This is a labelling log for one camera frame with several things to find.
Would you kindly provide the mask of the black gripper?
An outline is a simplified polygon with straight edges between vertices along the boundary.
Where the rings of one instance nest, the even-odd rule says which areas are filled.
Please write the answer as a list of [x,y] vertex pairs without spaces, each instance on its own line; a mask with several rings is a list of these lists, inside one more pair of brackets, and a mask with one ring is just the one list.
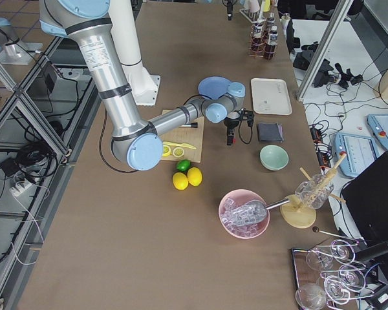
[[227,145],[233,145],[233,143],[235,142],[234,128],[237,127],[240,122],[241,122],[241,114],[239,112],[231,112],[225,117],[224,124],[227,127],[227,131],[226,131]]

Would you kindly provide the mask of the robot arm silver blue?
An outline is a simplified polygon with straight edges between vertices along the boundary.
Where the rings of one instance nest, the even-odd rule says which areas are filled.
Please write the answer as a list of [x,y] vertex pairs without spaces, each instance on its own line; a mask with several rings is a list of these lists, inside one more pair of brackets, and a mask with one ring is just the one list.
[[160,136],[201,116],[221,122],[243,106],[245,87],[228,85],[219,99],[191,99],[149,121],[141,118],[132,93],[156,85],[142,64],[130,1],[40,1],[44,32],[75,41],[113,123],[114,157],[138,171],[162,157]]

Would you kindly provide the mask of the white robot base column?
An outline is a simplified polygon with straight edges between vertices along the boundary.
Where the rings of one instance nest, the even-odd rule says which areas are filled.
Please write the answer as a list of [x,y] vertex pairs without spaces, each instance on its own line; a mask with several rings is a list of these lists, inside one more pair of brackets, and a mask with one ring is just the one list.
[[137,105],[154,106],[160,76],[151,75],[143,65],[133,9],[129,0],[112,0],[109,16],[113,22],[111,35],[123,72]]

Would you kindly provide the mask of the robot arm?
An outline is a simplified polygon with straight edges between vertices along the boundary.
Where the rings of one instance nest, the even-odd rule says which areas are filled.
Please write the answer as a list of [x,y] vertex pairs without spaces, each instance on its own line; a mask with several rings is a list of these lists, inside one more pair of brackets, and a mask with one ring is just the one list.
[[43,43],[25,42],[16,33],[11,22],[0,17],[0,63],[4,65],[28,65],[36,53],[42,53]]

